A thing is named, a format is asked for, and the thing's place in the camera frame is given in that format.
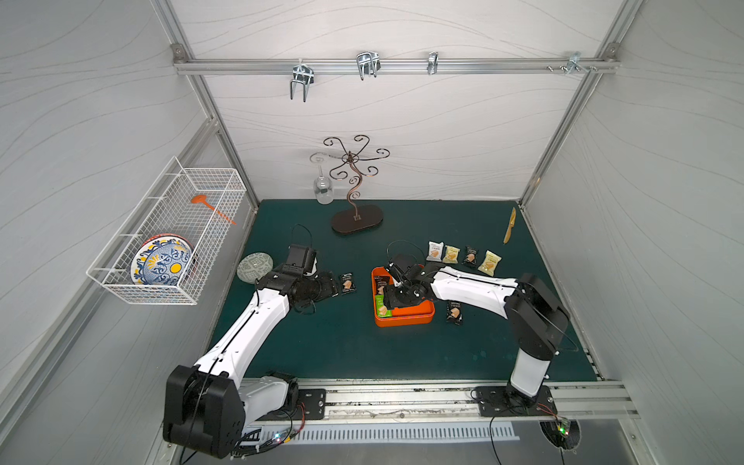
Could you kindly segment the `white cookie packet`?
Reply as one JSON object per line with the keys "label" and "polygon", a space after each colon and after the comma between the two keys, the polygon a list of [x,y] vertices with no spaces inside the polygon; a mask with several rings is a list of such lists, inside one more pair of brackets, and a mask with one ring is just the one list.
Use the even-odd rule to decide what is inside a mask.
{"label": "white cookie packet", "polygon": [[435,241],[428,242],[426,261],[442,263],[444,249],[445,249],[444,242],[435,242]]}

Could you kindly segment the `black cookie packet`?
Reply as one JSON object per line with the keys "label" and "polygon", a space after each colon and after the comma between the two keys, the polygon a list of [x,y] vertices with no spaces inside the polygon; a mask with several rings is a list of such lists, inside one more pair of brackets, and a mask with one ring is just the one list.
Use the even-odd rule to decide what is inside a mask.
{"label": "black cookie packet", "polygon": [[463,265],[467,265],[467,267],[476,267],[478,265],[478,253],[478,249],[467,246],[465,248],[465,255],[462,261]]}
{"label": "black cookie packet", "polygon": [[447,307],[447,322],[454,325],[462,325],[462,304],[457,301],[449,301]]}

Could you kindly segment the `pale yellow cookie packet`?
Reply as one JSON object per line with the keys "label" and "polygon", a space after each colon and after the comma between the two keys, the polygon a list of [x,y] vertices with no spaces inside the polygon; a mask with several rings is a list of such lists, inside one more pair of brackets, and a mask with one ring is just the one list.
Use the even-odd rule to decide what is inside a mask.
{"label": "pale yellow cookie packet", "polygon": [[494,277],[495,271],[501,261],[502,258],[499,255],[487,250],[486,255],[484,255],[484,260],[478,266],[478,271],[489,277]]}

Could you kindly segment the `green cookie packet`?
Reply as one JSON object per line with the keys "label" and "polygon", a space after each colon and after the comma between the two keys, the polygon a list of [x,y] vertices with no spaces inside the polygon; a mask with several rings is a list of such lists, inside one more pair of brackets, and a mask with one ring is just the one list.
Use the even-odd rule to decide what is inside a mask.
{"label": "green cookie packet", "polygon": [[385,296],[383,294],[375,296],[375,312],[376,317],[379,319],[386,319],[393,315],[393,312],[385,304]]}

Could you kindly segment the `black drycake packet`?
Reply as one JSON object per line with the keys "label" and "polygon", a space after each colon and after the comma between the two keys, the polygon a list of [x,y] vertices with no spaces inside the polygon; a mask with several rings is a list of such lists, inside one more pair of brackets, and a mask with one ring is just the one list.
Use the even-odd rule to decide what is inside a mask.
{"label": "black drycake packet", "polygon": [[342,273],[339,276],[339,284],[340,284],[341,294],[343,295],[354,293],[357,290],[355,279],[354,279],[354,273],[352,272]]}

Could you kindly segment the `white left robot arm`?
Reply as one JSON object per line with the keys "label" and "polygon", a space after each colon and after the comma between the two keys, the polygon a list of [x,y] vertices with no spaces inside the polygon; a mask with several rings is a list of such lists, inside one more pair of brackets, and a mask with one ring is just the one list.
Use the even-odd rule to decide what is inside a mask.
{"label": "white left robot arm", "polygon": [[243,377],[271,331],[294,305],[313,305],[337,294],[330,272],[311,276],[271,271],[223,337],[192,366],[179,365],[166,383],[163,439],[224,458],[242,450],[244,427],[278,413],[289,422],[298,410],[296,379],[270,374],[249,384]]}

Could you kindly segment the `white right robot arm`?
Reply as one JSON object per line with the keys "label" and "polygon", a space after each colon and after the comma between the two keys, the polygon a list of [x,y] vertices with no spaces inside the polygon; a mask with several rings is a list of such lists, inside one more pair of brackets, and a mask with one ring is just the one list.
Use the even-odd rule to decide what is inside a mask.
{"label": "white right robot arm", "polygon": [[548,368],[570,325],[560,299],[534,274],[519,279],[478,276],[444,263],[411,265],[404,270],[390,263],[374,277],[375,313],[391,315],[426,302],[459,302],[487,310],[511,325],[517,360],[507,384],[512,399],[530,405],[538,401]]}

